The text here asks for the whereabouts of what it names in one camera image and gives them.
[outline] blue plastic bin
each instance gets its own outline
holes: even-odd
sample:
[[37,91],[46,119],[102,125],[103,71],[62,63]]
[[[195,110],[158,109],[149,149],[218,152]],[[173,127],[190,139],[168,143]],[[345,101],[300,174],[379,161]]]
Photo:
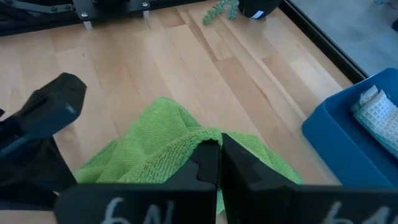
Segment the blue plastic bin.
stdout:
[[376,85],[398,105],[398,70],[388,68],[320,104],[302,131],[343,185],[397,187],[398,159],[384,149],[354,118],[351,106]]

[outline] handwritten label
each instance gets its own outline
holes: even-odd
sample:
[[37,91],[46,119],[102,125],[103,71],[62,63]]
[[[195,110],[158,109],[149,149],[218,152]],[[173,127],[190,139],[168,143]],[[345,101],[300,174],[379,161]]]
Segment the handwritten label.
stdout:
[[[110,201],[108,206],[106,206],[105,211],[105,219],[101,222],[101,224],[131,224],[129,220],[123,217],[113,217],[114,210],[118,203],[123,202],[124,199],[121,197],[116,197]],[[165,220],[162,223],[161,221],[161,210],[158,205],[152,204],[149,206],[147,214],[145,216],[143,224],[172,224],[173,219],[173,211],[174,211],[174,202],[168,201],[167,202],[167,211]]]
[[[340,208],[343,206],[341,202],[335,202],[322,224],[354,224],[347,218],[337,218]],[[362,224],[387,224],[387,219],[390,215],[391,209],[387,206],[381,206],[370,217],[362,222]],[[398,224],[398,216],[394,218],[392,224]]]

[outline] white waffle towel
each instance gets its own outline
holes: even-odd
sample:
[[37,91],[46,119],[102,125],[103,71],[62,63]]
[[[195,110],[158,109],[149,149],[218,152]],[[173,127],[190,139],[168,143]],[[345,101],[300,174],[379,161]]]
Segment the white waffle towel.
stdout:
[[398,158],[398,108],[376,86],[361,94],[351,111],[390,153]]

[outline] green microfiber towel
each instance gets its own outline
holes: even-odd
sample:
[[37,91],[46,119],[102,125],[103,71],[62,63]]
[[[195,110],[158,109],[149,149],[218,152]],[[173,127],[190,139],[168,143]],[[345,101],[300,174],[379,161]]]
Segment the green microfiber towel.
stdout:
[[[231,136],[270,168],[301,183],[299,175],[258,137],[218,128],[203,128],[182,106],[167,98],[155,100],[127,133],[109,143],[76,174],[79,183],[161,184],[209,139],[222,146],[221,133]],[[218,192],[217,213],[224,210]]]

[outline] gray floor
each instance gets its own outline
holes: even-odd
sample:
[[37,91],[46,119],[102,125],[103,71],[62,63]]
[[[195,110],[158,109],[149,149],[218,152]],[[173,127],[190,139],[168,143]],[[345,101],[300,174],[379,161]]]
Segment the gray floor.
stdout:
[[398,68],[398,32],[391,29],[397,10],[373,0],[292,1],[368,75]]

